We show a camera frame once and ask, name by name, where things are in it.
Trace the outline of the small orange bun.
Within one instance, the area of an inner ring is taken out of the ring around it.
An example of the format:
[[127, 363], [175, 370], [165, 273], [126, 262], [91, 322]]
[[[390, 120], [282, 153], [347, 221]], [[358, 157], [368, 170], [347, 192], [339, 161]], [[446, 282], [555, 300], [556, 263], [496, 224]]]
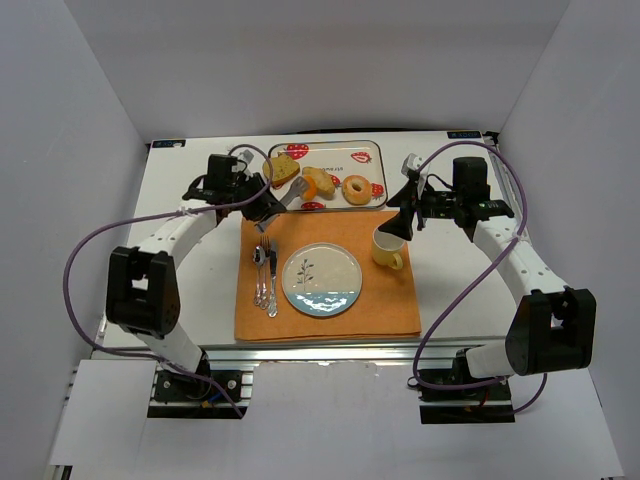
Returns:
[[314, 181], [311, 175], [303, 175], [302, 178], [307, 183], [307, 189], [301, 195], [301, 199], [304, 202], [311, 202], [317, 196], [318, 190], [317, 190], [316, 182]]

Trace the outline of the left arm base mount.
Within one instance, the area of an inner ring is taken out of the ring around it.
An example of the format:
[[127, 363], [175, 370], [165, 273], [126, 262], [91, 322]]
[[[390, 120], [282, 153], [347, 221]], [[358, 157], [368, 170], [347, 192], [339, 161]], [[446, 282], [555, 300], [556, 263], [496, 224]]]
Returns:
[[210, 375], [220, 386], [203, 383], [172, 370], [157, 368], [147, 409], [149, 419], [240, 420], [232, 400], [244, 415], [248, 409], [253, 366], [210, 362]]

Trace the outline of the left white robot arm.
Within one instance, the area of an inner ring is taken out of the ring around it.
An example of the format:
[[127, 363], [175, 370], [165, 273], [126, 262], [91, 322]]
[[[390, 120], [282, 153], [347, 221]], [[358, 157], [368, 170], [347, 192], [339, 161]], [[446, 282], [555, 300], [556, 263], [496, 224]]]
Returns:
[[191, 250], [239, 211], [260, 233], [296, 198], [310, 190], [295, 179], [278, 199], [267, 180], [248, 169], [251, 155], [212, 154], [207, 171], [187, 187], [180, 210], [146, 240], [118, 247], [110, 255], [106, 318], [134, 335], [164, 368], [184, 376], [208, 374], [207, 357], [179, 325], [181, 302], [177, 270]]

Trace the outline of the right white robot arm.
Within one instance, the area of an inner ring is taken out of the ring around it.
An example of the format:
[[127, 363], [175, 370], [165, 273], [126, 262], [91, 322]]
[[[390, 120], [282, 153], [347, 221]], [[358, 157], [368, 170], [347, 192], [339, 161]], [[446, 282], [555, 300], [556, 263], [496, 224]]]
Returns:
[[388, 206], [398, 213], [380, 225], [385, 234], [409, 241], [426, 220], [451, 219], [497, 266], [517, 305], [501, 344], [468, 349], [463, 370], [471, 380], [528, 376], [589, 366], [592, 359], [596, 300], [587, 289], [573, 289], [521, 237], [513, 210], [492, 199], [487, 163], [481, 157], [453, 162], [453, 180], [435, 190], [410, 154], [401, 172], [407, 178]]

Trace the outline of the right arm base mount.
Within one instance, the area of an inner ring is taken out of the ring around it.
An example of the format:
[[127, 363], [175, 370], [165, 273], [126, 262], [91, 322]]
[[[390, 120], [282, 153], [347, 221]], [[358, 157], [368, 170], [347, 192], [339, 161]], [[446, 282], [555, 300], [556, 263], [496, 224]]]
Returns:
[[[465, 353], [466, 349], [458, 350], [447, 368], [420, 369], [420, 379], [438, 386], [481, 382], [471, 377]], [[511, 390], [505, 382], [466, 390], [437, 390], [419, 385], [410, 377], [407, 386], [418, 392], [423, 425], [515, 422]]]

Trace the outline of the oblong bread roll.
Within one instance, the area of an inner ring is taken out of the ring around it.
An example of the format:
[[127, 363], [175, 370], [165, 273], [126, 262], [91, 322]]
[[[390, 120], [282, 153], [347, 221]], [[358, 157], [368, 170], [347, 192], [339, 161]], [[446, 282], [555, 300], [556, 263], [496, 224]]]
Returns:
[[324, 199], [332, 199], [334, 197], [336, 187], [332, 177], [325, 170], [307, 166], [302, 169], [302, 174], [314, 181], [317, 194], [320, 197]]

